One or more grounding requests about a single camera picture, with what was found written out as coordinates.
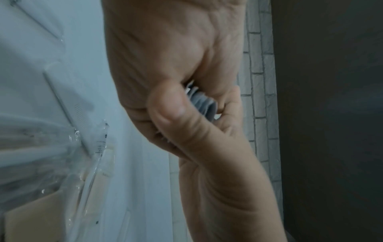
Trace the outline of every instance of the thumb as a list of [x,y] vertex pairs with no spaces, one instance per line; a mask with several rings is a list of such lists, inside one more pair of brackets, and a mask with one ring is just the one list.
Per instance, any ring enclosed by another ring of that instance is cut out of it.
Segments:
[[154,87],[147,108],[159,131],[196,163],[214,166],[222,157],[235,156],[230,138],[198,112],[180,83],[165,81]]

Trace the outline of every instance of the white appliance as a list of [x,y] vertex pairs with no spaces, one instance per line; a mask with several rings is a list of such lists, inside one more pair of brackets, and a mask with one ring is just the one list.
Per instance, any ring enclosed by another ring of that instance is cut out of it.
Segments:
[[0,114],[69,125],[46,80],[57,63],[53,88],[73,96],[91,126],[106,119],[115,140],[114,176],[87,241],[172,241],[168,153],[138,133],[118,102],[100,2],[0,0]]

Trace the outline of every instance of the white surface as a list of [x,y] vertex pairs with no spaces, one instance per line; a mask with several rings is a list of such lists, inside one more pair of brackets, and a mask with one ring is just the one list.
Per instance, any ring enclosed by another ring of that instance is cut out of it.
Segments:
[[84,90],[89,86],[99,93],[88,92],[93,94],[89,107],[100,109],[116,138],[115,175],[99,241],[117,240],[126,208],[131,212],[126,241],[172,241],[168,154],[142,138],[118,102],[100,2],[46,2],[63,25],[65,48],[29,16],[0,0],[0,112],[68,124],[42,75],[47,63],[61,58]]

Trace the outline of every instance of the dark background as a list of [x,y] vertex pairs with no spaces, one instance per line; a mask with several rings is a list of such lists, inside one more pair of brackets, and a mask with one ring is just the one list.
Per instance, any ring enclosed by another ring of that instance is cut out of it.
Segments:
[[383,1],[271,4],[286,230],[383,241]]

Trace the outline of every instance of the hand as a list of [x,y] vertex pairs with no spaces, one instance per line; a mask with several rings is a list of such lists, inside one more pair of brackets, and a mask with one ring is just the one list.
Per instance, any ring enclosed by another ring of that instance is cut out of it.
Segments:
[[242,132],[238,87],[214,124],[173,81],[152,90],[148,112],[186,156],[180,159],[180,192],[193,241],[287,241],[271,183]]
[[165,80],[195,81],[222,110],[243,49],[246,0],[103,0],[109,66],[122,106],[152,143],[178,156],[156,134],[146,109]]

